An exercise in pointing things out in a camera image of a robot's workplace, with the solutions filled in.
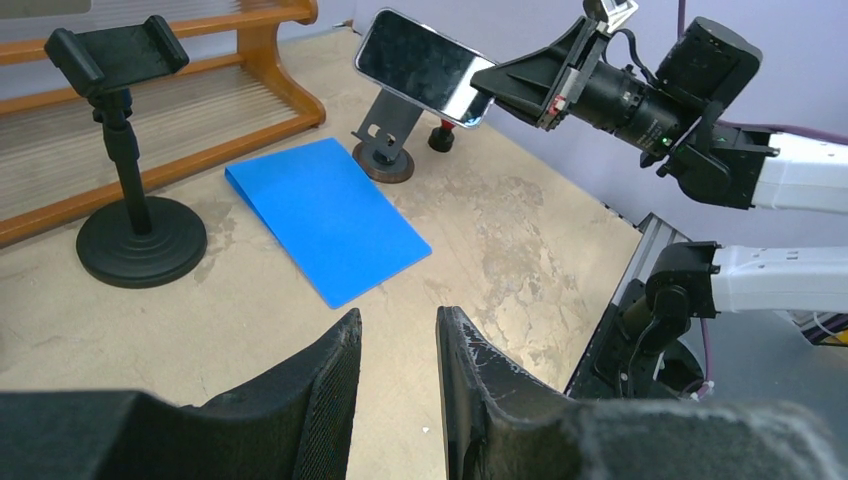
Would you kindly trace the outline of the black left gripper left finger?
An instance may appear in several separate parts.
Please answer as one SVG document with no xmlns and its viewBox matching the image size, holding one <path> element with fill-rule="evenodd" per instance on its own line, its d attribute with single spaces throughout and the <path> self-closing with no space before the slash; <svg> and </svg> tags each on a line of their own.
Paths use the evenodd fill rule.
<svg viewBox="0 0 848 480">
<path fill-rule="evenodd" d="M 200 406 L 137 390 L 5 392 L 5 479 L 342 479 L 362 320 Z"/>
</svg>

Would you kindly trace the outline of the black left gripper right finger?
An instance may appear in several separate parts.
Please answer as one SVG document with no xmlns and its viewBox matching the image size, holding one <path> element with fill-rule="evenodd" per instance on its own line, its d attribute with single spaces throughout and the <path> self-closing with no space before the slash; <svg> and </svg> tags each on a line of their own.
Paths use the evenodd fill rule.
<svg viewBox="0 0 848 480">
<path fill-rule="evenodd" d="M 787 402 L 573 400 L 436 314 L 450 479 L 843 479 L 824 423 Z"/>
</svg>

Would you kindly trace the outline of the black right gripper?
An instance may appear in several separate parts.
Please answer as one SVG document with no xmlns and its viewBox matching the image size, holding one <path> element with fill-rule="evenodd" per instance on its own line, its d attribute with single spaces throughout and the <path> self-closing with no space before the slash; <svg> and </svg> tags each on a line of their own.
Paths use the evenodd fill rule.
<svg viewBox="0 0 848 480">
<path fill-rule="evenodd" d="M 601 60 L 608 24 L 580 17 L 550 45 L 472 75 L 471 86 L 516 119 L 555 129 L 570 113 Z"/>
</svg>

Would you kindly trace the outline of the black phone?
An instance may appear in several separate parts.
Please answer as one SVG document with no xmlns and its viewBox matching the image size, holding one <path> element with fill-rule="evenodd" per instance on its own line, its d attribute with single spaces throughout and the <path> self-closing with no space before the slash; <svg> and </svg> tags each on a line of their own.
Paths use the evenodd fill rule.
<svg viewBox="0 0 848 480">
<path fill-rule="evenodd" d="M 471 85 L 495 63 L 395 9 L 377 11 L 354 69 L 382 88 L 459 127 L 478 127 L 493 98 Z"/>
</svg>

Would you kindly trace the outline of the black round-base phone stand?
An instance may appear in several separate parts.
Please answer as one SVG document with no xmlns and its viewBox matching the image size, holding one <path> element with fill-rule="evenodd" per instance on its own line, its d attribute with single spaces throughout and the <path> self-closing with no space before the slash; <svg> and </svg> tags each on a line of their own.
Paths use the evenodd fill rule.
<svg viewBox="0 0 848 480">
<path fill-rule="evenodd" d="M 207 231 L 188 206 L 145 193 L 138 141 L 129 120 L 133 85 L 176 74 L 189 56 L 166 20 L 75 33 L 55 29 L 44 45 L 50 61 L 92 107 L 102 127 L 121 199 L 92 213 L 76 237 L 76 252 L 95 279 L 120 288 L 161 286 L 188 274 L 203 258 Z"/>
</svg>

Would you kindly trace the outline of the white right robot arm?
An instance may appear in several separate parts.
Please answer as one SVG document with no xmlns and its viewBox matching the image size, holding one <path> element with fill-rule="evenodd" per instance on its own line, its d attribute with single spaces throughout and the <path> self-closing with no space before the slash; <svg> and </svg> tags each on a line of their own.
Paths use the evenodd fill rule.
<svg viewBox="0 0 848 480">
<path fill-rule="evenodd" d="M 656 70 L 639 58 L 616 68 L 606 51 L 617 28 L 579 18 L 551 45 L 483 69 L 471 85 L 513 117 L 552 130 L 567 116 L 636 147 L 642 167 L 673 178 L 690 199 L 748 210 L 847 210 L 847 147 L 780 127 L 722 116 L 759 70 L 761 51 L 697 17 Z M 847 250 L 752 248 L 677 242 L 611 304 L 565 392 L 574 399 L 700 400 L 709 366 L 684 380 L 664 371 L 667 350 L 721 313 L 847 310 Z"/>
</svg>

